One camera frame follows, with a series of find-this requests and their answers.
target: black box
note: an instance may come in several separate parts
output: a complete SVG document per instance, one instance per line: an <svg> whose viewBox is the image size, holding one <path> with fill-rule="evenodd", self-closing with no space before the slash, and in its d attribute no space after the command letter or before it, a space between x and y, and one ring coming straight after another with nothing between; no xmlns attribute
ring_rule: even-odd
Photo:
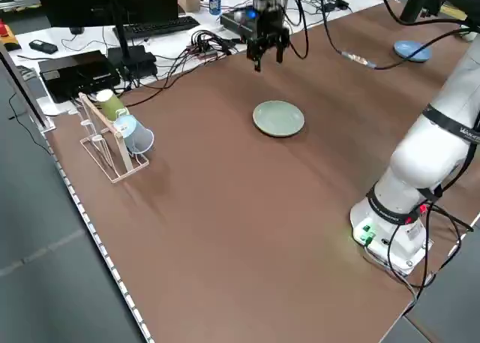
<svg viewBox="0 0 480 343"><path fill-rule="evenodd" d="M45 60L38 65L56 103L69 101L79 92L90 94L120 83L119 73L100 50Z"/></svg>

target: electronic device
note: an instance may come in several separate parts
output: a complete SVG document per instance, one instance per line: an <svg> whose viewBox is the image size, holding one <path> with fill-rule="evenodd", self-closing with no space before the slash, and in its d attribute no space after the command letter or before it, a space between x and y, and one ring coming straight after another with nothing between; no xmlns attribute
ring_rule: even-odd
<svg viewBox="0 0 480 343"><path fill-rule="evenodd" d="M192 29L199 25L200 23L198 23L193 17L185 16L161 23L132 24L130 26L124 26L124 31L125 37L129 40L172 34ZM113 28L113 32L118 37L116 28Z"/></svg>
<svg viewBox="0 0 480 343"><path fill-rule="evenodd" d="M108 49L125 80L156 75L156 58L144 46L128 47L124 25L161 23L178 17L177 0L40 0L52 26L115 25L120 48Z"/></svg>
<svg viewBox="0 0 480 343"><path fill-rule="evenodd" d="M28 45L33 49L46 54L53 54L59 49L55 44L47 43L46 41L31 41Z"/></svg>
<svg viewBox="0 0 480 343"><path fill-rule="evenodd" d="M226 13L222 13L220 16L220 24L225 29L240 35L241 39L246 41L255 34L255 29L257 27L256 18L257 13L255 12L254 7L248 5L245 7L244 13L241 15L240 19L238 17L238 12L227 11Z"/></svg>
<svg viewBox="0 0 480 343"><path fill-rule="evenodd" d="M120 76L100 50L44 60L38 63L40 76L56 103L78 95L111 89Z"/></svg>

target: green cup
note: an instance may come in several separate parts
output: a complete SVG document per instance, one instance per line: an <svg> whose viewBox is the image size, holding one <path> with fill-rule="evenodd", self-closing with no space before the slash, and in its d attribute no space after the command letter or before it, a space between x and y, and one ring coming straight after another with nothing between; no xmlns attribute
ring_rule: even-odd
<svg viewBox="0 0 480 343"><path fill-rule="evenodd" d="M122 101L110 89L98 92L97 100L100 102L103 115L111 122L114 122L119 113L125 109Z"/></svg>

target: wire bundle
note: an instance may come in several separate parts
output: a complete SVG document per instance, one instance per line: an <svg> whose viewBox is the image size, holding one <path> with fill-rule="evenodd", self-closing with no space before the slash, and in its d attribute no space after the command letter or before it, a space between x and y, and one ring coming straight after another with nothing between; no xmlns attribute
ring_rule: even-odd
<svg viewBox="0 0 480 343"><path fill-rule="evenodd" d="M142 99L141 101L127 105L127 107L135 107L136 105L140 105L146 101L149 101L153 97L160 94L163 90L171 88L173 84L175 84L180 78L195 71L198 67L215 62L223 56L231 55L232 50L236 51L236 48L235 43L230 39L224 39L208 30L199 30L198 32L193 33L190 39L190 46L186 47L176 58L166 58L160 56L161 58L173 60L171 68L163 76L161 76L166 76L163 85L146 86L141 84L146 88L156 90L156 92L147 98ZM215 52L215 54L211 58L208 58L206 54L211 53L212 51ZM185 71L185 65L188 62L194 59L201 59L202 57L205 58L203 64L197 65L195 68L189 71ZM177 71L180 71L180 74L172 79L172 76Z"/></svg>

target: blue plate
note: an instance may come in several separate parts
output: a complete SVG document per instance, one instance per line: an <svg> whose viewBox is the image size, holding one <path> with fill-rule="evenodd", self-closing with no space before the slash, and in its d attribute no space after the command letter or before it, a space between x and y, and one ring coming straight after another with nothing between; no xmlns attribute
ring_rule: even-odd
<svg viewBox="0 0 480 343"><path fill-rule="evenodd" d="M401 56L402 58L406 58L413 52L415 52L419 47L423 44L420 44L417 41L398 41L394 45L395 52ZM430 48L423 49L421 52L416 53L412 58L409 60L412 62L426 62L428 59L432 57L432 51Z"/></svg>

